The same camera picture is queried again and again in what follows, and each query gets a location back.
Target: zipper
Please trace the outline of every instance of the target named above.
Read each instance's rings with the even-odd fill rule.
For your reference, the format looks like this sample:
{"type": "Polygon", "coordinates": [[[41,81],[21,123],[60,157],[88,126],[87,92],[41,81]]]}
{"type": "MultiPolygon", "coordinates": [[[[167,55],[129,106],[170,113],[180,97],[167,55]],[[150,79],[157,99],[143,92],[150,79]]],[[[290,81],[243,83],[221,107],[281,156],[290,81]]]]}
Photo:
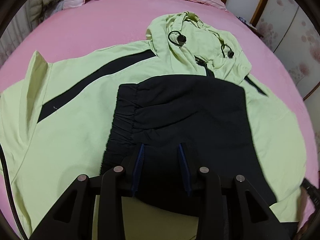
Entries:
{"type": "Polygon", "coordinates": [[[203,59],[195,56],[195,60],[199,66],[204,67],[207,77],[214,77],[214,73],[210,69],[208,69],[207,63],[203,59]]]}

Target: bed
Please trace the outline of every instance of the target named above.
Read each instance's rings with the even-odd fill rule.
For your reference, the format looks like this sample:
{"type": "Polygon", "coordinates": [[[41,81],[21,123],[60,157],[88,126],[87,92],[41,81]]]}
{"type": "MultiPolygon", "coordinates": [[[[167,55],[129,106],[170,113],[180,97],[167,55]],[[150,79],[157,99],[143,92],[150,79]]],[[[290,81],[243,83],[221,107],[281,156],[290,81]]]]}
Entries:
{"type": "MultiPolygon", "coordinates": [[[[296,114],[307,150],[306,178],[318,186],[314,132],[301,96],[276,56],[242,22],[225,10],[185,0],[91,0],[79,8],[60,11],[39,25],[5,62],[0,69],[0,91],[24,78],[35,50],[48,62],[81,57],[97,49],[144,40],[145,30],[154,18],[182,11],[194,12],[205,23],[229,31],[237,38],[252,64],[251,73],[296,114]]],[[[2,180],[0,196],[0,209],[15,227],[2,180]]],[[[308,200],[302,225],[313,211],[313,205],[308,200]]]]}

